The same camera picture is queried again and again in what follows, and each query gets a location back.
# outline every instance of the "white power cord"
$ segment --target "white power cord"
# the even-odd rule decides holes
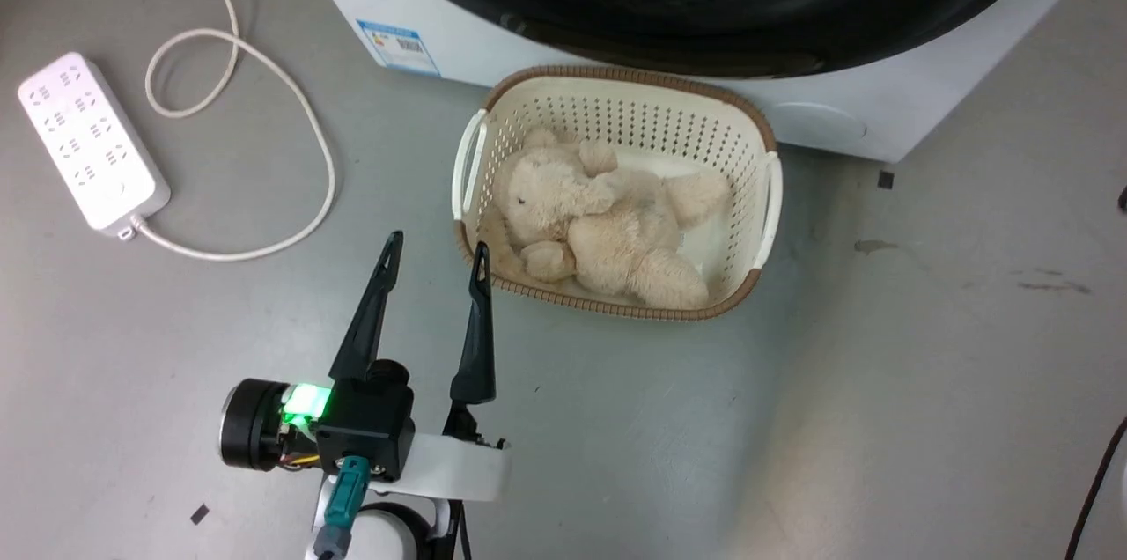
[[[282,70],[282,66],[277,66],[276,63],[274,63],[273,60],[267,59],[261,51],[258,51],[256,47],[251,46],[250,43],[245,42],[245,39],[239,38],[239,21],[234,15],[234,6],[231,0],[223,0],[223,2],[227,6],[227,14],[231,19],[231,32],[215,30],[211,29],[211,27],[197,27],[197,29],[194,30],[180,32],[180,34],[175,35],[175,37],[167,39],[165,45],[161,45],[157,50],[156,54],[152,55],[152,60],[150,60],[149,68],[145,70],[144,74],[144,94],[149,98],[150,106],[152,106],[153,110],[157,110],[158,114],[165,115],[166,118],[186,118],[188,115],[194,115],[196,112],[204,109],[213,101],[213,99],[216,98],[216,96],[220,95],[220,91],[223,90],[227,82],[230,81],[231,74],[234,73],[234,65],[238,62],[239,50],[246,51],[247,54],[254,55],[255,59],[260,60],[263,65],[266,65],[270,71],[274,71],[274,74],[277,74],[277,78],[282,79],[282,82],[285,82],[286,87],[290,87],[290,90],[293,90],[293,95],[298,96],[298,103],[301,103],[302,109],[305,109],[309,124],[313,127],[313,137],[317,139],[317,145],[321,146],[321,154],[325,155],[325,167],[327,168],[329,175],[329,184],[325,194],[325,203],[321,204],[321,210],[317,212],[316,217],[309,222],[309,225],[302,228],[302,230],[296,232],[296,234],[290,235],[289,239],[278,240],[277,243],[265,248],[258,248],[258,250],[237,251],[236,254],[216,254],[216,251],[193,250],[193,248],[186,248],[180,246],[180,243],[174,243],[171,240],[165,239],[163,235],[159,235],[157,232],[153,232],[151,228],[149,228],[149,223],[145,223],[145,220],[140,217],[140,215],[134,215],[132,223],[133,228],[136,228],[137,232],[141,232],[141,234],[144,234],[149,240],[152,240],[153,243],[157,243],[167,250],[176,251],[178,255],[189,256],[193,259],[201,259],[204,261],[233,263],[249,261],[250,259],[261,258],[261,256],[273,255],[274,251],[285,250],[285,248],[294,246],[294,243],[300,242],[300,240],[305,239],[307,235],[310,235],[311,232],[317,230],[317,228],[321,225],[321,222],[323,222],[326,215],[329,214],[329,208],[332,207],[332,199],[337,192],[337,171],[332,162],[332,155],[329,153],[329,145],[325,140],[325,134],[321,132],[321,124],[317,122],[317,115],[313,115],[313,107],[310,107],[309,99],[305,99],[305,94],[302,94],[301,88],[298,87],[298,82],[293,82],[293,78],[290,78],[290,74],[286,74],[285,71]],[[227,62],[227,70],[223,71],[222,78],[219,79],[218,83],[215,83],[211,94],[206,95],[204,99],[201,99],[196,106],[181,110],[168,109],[168,107],[158,103],[157,96],[152,94],[152,75],[154,71],[157,71],[157,63],[160,62],[160,59],[165,57],[165,54],[171,50],[172,46],[176,46],[176,43],[185,42],[187,38],[199,37],[220,38],[231,44],[231,57]]]

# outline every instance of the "brown basket rim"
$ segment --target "brown basket rim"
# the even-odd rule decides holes
[[[540,78],[604,79],[604,81],[636,82],[644,83],[644,86],[673,88],[673,90],[683,90],[685,94],[703,95],[706,98],[719,99],[720,103],[731,104],[733,107],[737,107],[748,118],[752,118],[752,122],[760,130],[760,134],[763,135],[763,145],[767,153],[778,151],[771,124],[766,122],[762,112],[754,104],[747,101],[747,99],[740,98],[740,96],[731,94],[729,90],[724,90],[720,87],[686,81],[686,79],[680,79],[676,75],[651,73],[651,71],[627,70],[623,66],[531,66],[527,70],[511,74],[507,79],[503,79],[502,82],[497,83],[489,91],[489,95],[486,96],[485,110],[492,110],[494,104],[498,101],[500,96],[511,90],[511,88],[518,86],[520,82]],[[459,250],[462,251],[462,258],[468,266],[473,267],[473,250],[470,247],[470,240],[467,235],[465,223],[461,222],[461,220],[455,220],[454,222],[454,240],[458,243]],[[506,292],[514,292],[514,294],[520,294],[521,296],[530,296],[530,299],[543,300],[552,304],[564,304],[564,306],[583,311],[604,312],[604,314],[609,315],[640,320],[696,322],[696,320],[708,320],[731,311],[736,304],[743,302],[751,294],[752,288],[755,287],[755,284],[760,279],[760,274],[761,270],[753,268],[731,295],[719,303],[712,304],[712,306],[701,310],[659,310],[635,306],[635,304],[604,303],[602,300],[580,299],[580,296],[568,296],[540,290],[539,287],[529,287],[527,284],[515,283],[512,279],[502,278],[502,276],[496,275],[491,276],[490,283],[495,287],[499,287]]]

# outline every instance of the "power strip socket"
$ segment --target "power strip socket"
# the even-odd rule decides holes
[[[128,240],[168,203],[163,176],[96,65],[70,52],[19,86],[19,103],[86,223]]]

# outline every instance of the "white plastic basket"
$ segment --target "white plastic basket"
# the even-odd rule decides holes
[[[701,268],[712,302],[701,310],[658,310],[594,292],[577,295],[574,288],[549,292],[504,276],[494,277],[496,286],[571,308],[660,320],[713,318],[749,294],[771,254],[782,206],[782,167],[771,127],[756,107],[728,90],[619,68],[539,66],[490,91],[465,127],[451,183],[455,239],[467,263],[478,220],[492,202],[497,167],[539,126],[609,143],[621,167],[660,176],[712,167],[727,176],[731,203],[687,232],[678,250]]]

